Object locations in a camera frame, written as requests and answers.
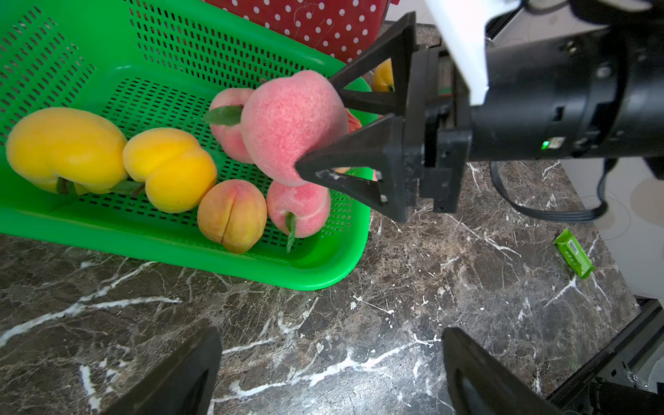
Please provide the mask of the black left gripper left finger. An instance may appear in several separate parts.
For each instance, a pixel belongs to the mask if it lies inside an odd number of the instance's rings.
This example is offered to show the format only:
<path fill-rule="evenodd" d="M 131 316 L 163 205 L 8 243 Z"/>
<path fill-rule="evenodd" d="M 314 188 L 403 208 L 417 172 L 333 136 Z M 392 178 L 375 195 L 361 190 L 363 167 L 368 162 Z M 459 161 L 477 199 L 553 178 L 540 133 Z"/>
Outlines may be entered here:
<path fill-rule="evenodd" d="M 106 414 L 206 414 L 221 365 L 221 337 L 207 327 L 192 335 Z"/>

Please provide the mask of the orange pink peach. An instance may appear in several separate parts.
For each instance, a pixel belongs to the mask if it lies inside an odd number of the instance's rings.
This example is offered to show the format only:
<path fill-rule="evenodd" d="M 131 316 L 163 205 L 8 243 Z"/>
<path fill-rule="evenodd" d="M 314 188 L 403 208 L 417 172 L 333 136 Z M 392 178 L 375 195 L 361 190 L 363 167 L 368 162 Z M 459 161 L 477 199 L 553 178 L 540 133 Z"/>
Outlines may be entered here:
<path fill-rule="evenodd" d="M 249 251 L 261 239 L 266 222 L 264 195 L 252 183 L 238 179 L 211 188 L 197 213 L 202 234 L 236 254 Z"/>

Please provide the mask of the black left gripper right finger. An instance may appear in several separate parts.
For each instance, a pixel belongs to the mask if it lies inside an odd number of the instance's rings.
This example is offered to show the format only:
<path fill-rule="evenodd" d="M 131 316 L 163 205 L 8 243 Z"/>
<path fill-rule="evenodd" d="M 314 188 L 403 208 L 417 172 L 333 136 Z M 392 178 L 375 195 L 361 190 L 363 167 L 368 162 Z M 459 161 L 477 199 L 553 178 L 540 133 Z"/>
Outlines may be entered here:
<path fill-rule="evenodd" d="M 560 414 L 460 328 L 443 332 L 449 395 L 458 414 Z"/>

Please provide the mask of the red orange peach with leaf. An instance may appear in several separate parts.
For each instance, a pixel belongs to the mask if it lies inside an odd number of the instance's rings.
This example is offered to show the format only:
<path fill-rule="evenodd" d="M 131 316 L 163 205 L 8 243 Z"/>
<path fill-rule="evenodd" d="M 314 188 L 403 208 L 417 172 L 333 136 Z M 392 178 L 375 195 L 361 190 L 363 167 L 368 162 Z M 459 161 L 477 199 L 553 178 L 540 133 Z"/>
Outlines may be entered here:
<path fill-rule="evenodd" d="M 362 128 L 361 121 L 356 118 L 349 110 L 346 110 L 346 114 L 349 122 L 349 133 L 353 133 Z"/>

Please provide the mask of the green object under right arm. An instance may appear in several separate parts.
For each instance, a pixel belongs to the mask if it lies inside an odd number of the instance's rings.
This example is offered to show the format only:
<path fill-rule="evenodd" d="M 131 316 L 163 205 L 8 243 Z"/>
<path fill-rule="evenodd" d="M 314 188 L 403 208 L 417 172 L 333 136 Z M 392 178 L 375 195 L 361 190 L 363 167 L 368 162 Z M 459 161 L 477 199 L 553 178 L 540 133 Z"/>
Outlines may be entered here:
<path fill-rule="evenodd" d="M 595 271 L 596 267 L 568 228 L 554 240 L 553 244 L 578 278 L 587 279 Z"/>

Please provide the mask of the green plastic basket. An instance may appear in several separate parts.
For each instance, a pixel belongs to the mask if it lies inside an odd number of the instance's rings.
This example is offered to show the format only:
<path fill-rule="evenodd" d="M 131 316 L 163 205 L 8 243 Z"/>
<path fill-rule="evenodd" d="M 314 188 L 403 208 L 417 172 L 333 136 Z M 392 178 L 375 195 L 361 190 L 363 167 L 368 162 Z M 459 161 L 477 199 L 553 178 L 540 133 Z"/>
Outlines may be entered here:
<path fill-rule="evenodd" d="M 1 134 L 31 112 L 74 107 L 127 137 L 155 127 L 193 134 L 221 180 L 266 191 L 257 168 L 228 158 L 202 123 L 226 87 L 342 62 L 201 1 L 4 1 L 1 4 Z M 144 196 L 54 195 L 1 165 L 3 233 L 246 278 L 292 290 L 344 279 L 368 241 L 370 210 L 339 192 L 323 230 L 292 247 L 273 224 L 237 255 L 206 239 L 195 212 L 165 214 Z"/>

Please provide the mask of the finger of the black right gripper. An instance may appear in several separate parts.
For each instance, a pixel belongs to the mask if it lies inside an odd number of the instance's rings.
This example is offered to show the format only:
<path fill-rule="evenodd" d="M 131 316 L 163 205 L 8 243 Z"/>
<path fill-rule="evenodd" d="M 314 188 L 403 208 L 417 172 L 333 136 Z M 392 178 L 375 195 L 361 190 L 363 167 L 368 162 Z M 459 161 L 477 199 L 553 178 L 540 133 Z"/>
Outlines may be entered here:
<path fill-rule="evenodd" d="M 313 150 L 295 163 L 306 181 L 350 196 L 397 221 L 408 218 L 402 153 L 404 118 L 389 114 L 369 126 Z M 370 168 L 376 181 L 337 172 L 338 168 Z"/>

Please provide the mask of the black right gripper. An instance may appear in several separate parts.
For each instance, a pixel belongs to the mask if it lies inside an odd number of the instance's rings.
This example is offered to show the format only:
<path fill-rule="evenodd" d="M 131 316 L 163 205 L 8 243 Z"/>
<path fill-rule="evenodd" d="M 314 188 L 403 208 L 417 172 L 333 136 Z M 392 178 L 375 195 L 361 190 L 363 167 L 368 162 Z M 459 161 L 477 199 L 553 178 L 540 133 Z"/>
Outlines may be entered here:
<path fill-rule="evenodd" d="M 487 162 L 500 195 L 507 161 L 640 157 L 663 176 L 663 23 L 618 25 L 489 52 L 482 105 L 444 48 L 416 53 L 416 14 L 330 78 L 345 107 L 405 114 L 406 198 L 456 210 L 467 162 Z M 349 85 L 373 73 L 373 90 Z"/>

